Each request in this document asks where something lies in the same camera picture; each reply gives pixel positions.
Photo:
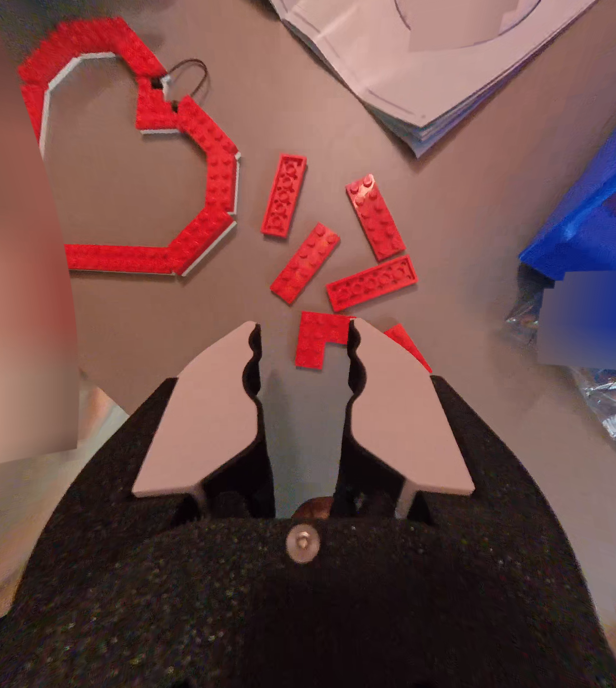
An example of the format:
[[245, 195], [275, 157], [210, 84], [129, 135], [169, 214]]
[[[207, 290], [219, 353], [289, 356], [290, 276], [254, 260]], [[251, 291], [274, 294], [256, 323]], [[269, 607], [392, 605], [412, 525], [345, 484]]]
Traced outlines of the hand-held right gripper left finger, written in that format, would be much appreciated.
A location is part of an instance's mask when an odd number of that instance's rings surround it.
[[182, 369], [132, 485], [135, 497], [201, 494], [203, 481], [256, 438], [257, 406], [243, 386], [255, 329], [244, 322]]

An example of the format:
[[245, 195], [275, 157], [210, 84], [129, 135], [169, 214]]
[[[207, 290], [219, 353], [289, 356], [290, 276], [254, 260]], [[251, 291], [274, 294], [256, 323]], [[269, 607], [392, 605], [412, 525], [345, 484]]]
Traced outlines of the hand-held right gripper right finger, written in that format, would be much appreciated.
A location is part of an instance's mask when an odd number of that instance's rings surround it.
[[364, 368], [355, 392], [356, 443], [418, 489], [470, 495], [475, 485], [427, 369], [364, 319], [351, 320], [355, 362]]

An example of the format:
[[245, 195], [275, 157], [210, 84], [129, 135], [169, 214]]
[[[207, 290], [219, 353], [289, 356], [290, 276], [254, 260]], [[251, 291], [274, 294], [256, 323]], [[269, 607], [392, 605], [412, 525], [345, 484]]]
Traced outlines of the red corner plate brick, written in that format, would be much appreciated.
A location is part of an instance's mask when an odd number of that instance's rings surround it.
[[346, 346], [349, 324], [354, 319], [353, 316], [303, 311], [298, 330], [295, 366], [321, 370], [326, 347]]

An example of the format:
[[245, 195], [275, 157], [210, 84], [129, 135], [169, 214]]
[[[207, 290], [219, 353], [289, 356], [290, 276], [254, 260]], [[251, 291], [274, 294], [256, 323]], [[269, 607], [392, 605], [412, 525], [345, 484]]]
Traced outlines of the red long plate brick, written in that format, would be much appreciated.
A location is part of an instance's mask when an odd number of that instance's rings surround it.
[[326, 285], [335, 313], [372, 301], [417, 283], [411, 257], [404, 255]]
[[288, 237], [306, 169], [307, 157], [280, 155], [261, 223], [263, 235], [279, 239]]
[[345, 191], [378, 262], [402, 253], [406, 245], [372, 174], [350, 182]]
[[293, 305], [339, 243], [339, 235], [318, 222], [271, 283], [271, 292], [286, 305]]

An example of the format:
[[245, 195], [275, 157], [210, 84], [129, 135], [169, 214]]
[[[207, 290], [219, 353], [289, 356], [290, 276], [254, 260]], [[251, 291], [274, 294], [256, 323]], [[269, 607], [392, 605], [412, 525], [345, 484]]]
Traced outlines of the red brick heart frame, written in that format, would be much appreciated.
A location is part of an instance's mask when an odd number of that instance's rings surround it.
[[44, 156], [51, 94], [81, 63], [119, 58], [137, 84], [142, 135], [182, 134], [205, 155], [203, 209], [166, 246], [66, 244], [70, 271], [186, 277], [236, 225], [240, 153], [193, 96], [168, 100], [171, 72], [121, 17], [60, 23], [18, 68], [21, 92]]

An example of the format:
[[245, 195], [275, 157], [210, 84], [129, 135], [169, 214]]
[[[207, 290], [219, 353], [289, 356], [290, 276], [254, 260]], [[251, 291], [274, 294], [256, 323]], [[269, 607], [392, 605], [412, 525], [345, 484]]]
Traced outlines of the blue plastic bin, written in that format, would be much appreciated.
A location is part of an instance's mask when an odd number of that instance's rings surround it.
[[539, 361], [616, 369], [616, 128], [519, 258], [554, 282]]

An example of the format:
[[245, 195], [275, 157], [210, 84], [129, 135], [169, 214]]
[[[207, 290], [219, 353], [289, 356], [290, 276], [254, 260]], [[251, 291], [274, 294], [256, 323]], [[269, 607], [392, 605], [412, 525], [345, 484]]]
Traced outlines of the white instruction booklet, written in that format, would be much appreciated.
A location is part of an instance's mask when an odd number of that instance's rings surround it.
[[279, 19], [416, 158], [593, 1], [271, 1]]

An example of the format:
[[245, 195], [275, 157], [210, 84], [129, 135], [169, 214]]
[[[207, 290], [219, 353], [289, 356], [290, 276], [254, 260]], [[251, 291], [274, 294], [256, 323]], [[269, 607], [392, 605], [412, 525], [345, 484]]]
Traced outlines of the grey desk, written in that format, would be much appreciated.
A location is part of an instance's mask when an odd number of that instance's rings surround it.
[[[74, 272], [80, 368], [130, 415], [48, 520], [0, 631], [0, 687], [616, 687], [616, 443], [568, 373], [503, 328], [518, 254], [616, 126], [616, 1], [596, 1], [421, 159], [265, 1], [124, 1], [241, 153], [236, 227], [183, 280]], [[283, 153], [307, 157], [286, 239], [261, 233]], [[417, 283], [351, 309], [403, 324], [476, 480], [421, 520], [289, 517], [334, 491], [349, 354], [294, 364], [303, 310], [376, 265], [345, 185], [372, 173]], [[317, 223], [340, 243], [291, 306], [271, 283]], [[195, 520], [131, 496], [177, 377], [246, 321], [278, 518]]]

